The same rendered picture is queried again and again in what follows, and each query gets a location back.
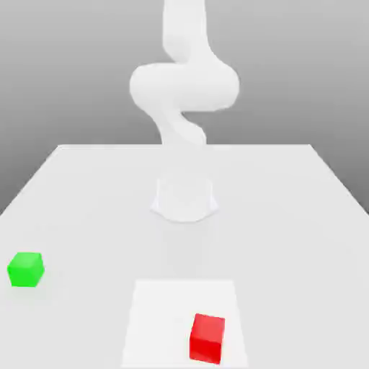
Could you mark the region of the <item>small red cube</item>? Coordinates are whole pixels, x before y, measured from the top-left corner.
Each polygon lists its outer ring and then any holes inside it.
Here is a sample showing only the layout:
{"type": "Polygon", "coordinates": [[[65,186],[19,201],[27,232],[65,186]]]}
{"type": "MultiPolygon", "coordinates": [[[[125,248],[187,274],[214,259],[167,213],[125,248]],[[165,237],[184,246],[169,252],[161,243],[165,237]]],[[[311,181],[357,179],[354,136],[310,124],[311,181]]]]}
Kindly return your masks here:
{"type": "Polygon", "coordinates": [[[190,359],[221,363],[225,322],[221,317],[195,314],[189,338],[190,359]]]}

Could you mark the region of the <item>small green cube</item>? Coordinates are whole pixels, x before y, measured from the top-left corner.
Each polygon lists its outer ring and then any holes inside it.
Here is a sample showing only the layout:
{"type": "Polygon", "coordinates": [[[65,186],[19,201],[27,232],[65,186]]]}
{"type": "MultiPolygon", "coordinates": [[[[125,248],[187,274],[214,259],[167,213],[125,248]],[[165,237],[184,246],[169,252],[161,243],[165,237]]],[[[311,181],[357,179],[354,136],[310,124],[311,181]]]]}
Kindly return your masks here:
{"type": "Polygon", "coordinates": [[[12,287],[34,288],[45,272],[42,254],[17,252],[7,266],[12,287]]]}

